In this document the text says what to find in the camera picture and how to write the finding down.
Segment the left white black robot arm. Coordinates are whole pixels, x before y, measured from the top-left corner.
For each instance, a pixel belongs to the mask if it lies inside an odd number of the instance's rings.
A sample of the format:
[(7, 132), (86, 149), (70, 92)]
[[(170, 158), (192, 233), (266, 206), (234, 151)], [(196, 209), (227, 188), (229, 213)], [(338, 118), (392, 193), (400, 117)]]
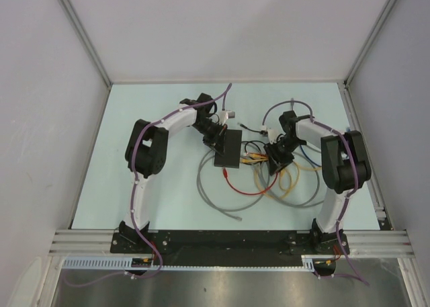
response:
[(167, 159), (168, 141), (186, 127), (195, 128), (202, 134), (202, 142), (219, 155), (225, 153), (227, 125), (213, 122), (211, 109), (216, 102), (224, 100), (226, 93), (216, 98), (202, 93), (196, 99), (183, 99), (177, 109), (155, 122), (138, 120), (135, 122), (125, 159), (134, 176), (130, 198), (130, 209), (119, 226), (125, 245), (134, 253), (143, 252), (148, 246), (148, 236), (141, 232), (149, 224), (148, 183), (154, 175), (161, 172)]

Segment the black network switch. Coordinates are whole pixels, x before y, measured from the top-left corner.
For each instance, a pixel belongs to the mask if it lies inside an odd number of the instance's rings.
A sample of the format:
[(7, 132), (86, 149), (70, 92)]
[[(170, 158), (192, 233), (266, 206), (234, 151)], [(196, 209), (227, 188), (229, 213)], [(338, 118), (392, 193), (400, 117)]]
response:
[(214, 166), (238, 169), (240, 166), (241, 159), (241, 142), (242, 142), (241, 130), (230, 130), (226, 131), (224, 138), (224, 154), (215, 154)]

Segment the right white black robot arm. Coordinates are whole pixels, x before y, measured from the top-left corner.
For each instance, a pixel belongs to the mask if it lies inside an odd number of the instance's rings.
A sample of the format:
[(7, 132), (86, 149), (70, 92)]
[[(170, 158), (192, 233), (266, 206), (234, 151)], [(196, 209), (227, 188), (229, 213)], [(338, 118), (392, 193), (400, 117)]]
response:
[(351, 196), (372, 176), (363, 136), (357, 130), (340, 132), (312, 116), (284, 112), (279, 117), (284, 135), (264, 145), (269, 174), (274, 175), (294, 160), (293, 151), (308, 143), (320, 149), (322, 178), (327, 187), (322, 207), (312, 221), (310, 247), (325, 254), (343, 248), (343, 218)]

